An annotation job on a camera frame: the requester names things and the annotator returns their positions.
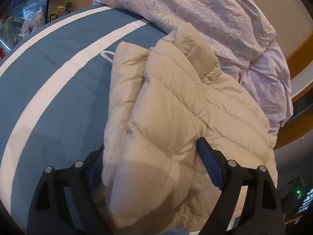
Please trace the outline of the beige puffer jacket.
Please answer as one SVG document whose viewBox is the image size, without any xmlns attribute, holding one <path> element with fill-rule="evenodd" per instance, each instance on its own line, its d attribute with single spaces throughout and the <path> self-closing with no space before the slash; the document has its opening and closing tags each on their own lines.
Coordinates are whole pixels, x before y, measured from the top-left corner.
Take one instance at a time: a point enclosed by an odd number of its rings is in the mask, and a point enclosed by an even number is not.
<svg viewBox="0 0 313 235">
<path fill-rule="evenodd" d="M 267 117 L 190 23 L 150 49 L 121 42 L 95 199 L 113 234 L 203 227 L 220 190 L 196 153 L 201 137 L 243 167 L 265 165 L 277 181 Z"/>
</svg>

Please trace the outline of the lavender duvet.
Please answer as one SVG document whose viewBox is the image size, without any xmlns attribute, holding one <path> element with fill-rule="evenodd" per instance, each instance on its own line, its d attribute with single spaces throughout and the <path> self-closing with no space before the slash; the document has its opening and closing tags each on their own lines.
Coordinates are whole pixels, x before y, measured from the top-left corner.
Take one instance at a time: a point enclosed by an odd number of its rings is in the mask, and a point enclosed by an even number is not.
<svg viewBox="0 0 313 235">
<path fill-rule="evenodd" d="M 270 133 L 293 115 L 290 71 L 276 31 L 253 0 L 93 0 L 135 13 L 164 32 L 191 23 L 209 43 L 222 70 L 255 99 Z"/>
</svg>

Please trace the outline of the cluttered side table items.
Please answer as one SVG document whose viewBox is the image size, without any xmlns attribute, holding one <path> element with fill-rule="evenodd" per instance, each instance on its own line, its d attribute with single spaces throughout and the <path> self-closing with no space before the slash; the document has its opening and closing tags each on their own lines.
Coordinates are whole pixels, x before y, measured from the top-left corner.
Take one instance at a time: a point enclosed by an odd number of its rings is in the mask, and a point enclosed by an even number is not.
<svg viewBox="0 0 313 235">
<path fill-rule="evenodd" d="M 56 12 L 52 13 L 47 20 L 45 9 L 41 6 L 38 11 L 31 12 L 28 18 L 8 16 L 4 21 L 1 21 L 1 52 L 4 53 L 1 56 L 5 56 L 25 37 L 46 23 L 69 14 L 71 5 L 71 2 L 66 3 L 65 6 L 59 5 Z"/>
</svg>

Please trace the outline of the blue white striped bedsheet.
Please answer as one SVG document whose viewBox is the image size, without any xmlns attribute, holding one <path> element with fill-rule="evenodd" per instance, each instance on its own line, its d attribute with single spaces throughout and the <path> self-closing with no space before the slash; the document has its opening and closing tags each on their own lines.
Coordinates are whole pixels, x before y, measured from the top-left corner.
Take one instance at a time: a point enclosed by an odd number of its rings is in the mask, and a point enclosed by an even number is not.
<svg viewBox="0 0 313 235">
<path fill-rule="evenodd" d="M 47 166 L 68 168 L 103 144 L 112 56 L 122 41 L 150 48 L 165 33 L 98 5 L 48 23 L 1 62 L 1 202 L 26 229 Z"/>
</svg>

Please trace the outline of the wooden headboard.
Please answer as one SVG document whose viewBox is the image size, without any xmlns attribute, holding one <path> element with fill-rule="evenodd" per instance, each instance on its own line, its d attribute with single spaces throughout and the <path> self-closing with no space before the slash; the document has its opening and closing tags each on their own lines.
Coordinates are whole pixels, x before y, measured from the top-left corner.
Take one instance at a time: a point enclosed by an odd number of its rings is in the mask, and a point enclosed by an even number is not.
<svg viewBox="0 0 313 235">
<path fill-rule="evenodd" d="M 312 33 L 286 58 L 291 75 L 292 103 L 312 90 Z M 282 127 L 274 149 L 279 149 L 312 130 L 312 107 Z"/>
</svg>

